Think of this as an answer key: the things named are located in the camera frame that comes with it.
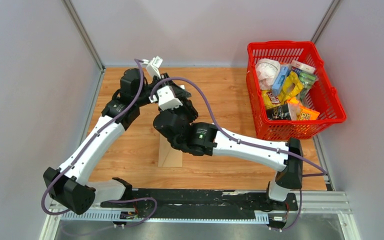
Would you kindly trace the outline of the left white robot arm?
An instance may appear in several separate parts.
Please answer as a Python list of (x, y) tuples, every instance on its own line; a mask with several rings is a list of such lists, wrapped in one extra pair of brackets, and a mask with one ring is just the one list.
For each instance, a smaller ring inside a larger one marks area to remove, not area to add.
[(63, 214), (85, 213), (93, 204), (115, 201), (128, 207), (133, 194), (120, 178), (103, 182), (89, 182), (89, 177), (110, 146), (121, 137), (140, 115), (140, 108), (156, 103), (160, 110), (186, 108), (188, 117), (197, 112), (190, 101), (191, 93), (185, 87), (169, 80), (167, 73), (151, 74), (151, 82), (143, 70), (127, 69), (120, 78), (120, 87), (105, 105), (93, 130), (59, 167), (48, 167), (43, 173), (46, 185), (42, 198), (50, 197), (63, 205)]

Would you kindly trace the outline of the brown paper envelope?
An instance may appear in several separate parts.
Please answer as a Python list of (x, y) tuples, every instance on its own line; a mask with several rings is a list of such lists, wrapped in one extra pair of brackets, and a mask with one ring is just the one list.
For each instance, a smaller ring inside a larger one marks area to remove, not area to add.
[(183, 152), (171, 147), (168, 140), (159, 135), (158, 167), (181, 168), (183, 166)]

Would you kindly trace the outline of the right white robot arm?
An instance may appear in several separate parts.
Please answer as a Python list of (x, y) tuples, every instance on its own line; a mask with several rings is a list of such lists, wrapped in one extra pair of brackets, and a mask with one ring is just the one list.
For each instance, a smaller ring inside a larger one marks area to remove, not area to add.
[(298, 139), (267, 141), (218, 129), (215, 124), (195, 122), (198, 113), (188, 99), (160, 99), (158, 107), (160, 112), (153, 126), (173, 149), (194, 156), (235, 157), (274, 169), (276, 174), (265, 195), (269, 208), (279, 209), (290, 190), (302, 188), (302, 149)]

